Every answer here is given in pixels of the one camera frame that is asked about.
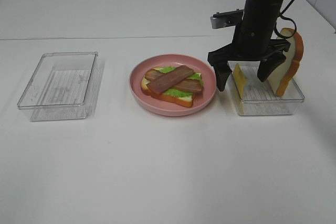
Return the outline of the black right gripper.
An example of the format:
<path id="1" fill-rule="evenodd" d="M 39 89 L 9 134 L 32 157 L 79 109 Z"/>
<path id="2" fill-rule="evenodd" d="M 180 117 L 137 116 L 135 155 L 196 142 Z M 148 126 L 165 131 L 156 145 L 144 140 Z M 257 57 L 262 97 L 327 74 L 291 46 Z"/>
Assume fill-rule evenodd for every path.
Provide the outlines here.
<path id="1" fill-rule="evenodd" d="M 232 70 L 229 61 L 261 61 L 257 77 L 265 82 L 270 74 L 286 61 L 284 51 L 288 51 L 289 42 L 285 39 L 272 39 L 276 21 L 255 19 L 242 20 L 234 30 L 230 44 L 208 53 L 208 62 L 213 66 L 216 85 L 224 91 Z"/>

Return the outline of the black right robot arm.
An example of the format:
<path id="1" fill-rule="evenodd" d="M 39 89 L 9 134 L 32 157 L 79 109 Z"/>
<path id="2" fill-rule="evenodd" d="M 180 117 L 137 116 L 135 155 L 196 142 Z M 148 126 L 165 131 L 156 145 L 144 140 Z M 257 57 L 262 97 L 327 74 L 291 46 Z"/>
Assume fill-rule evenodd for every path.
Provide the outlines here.
<path id="1" fill-rule="evenodd" d="M 278 40 L 271 37 L 278 32 L 276 20 L 283 16 L 282 3 L 283 0 L 246 0 L 244 9 L 211 17 L 214 29 L 235 28 L 230 44 L 208 53 L 207 60 L 214 68 L 219 91 L 225 89 L 232 72 L 229 61 L 258 61 L 257 77 L 262 82 L 285 62 L 283 52 L 289 49 L 289 42 L 284 36 Z"/>

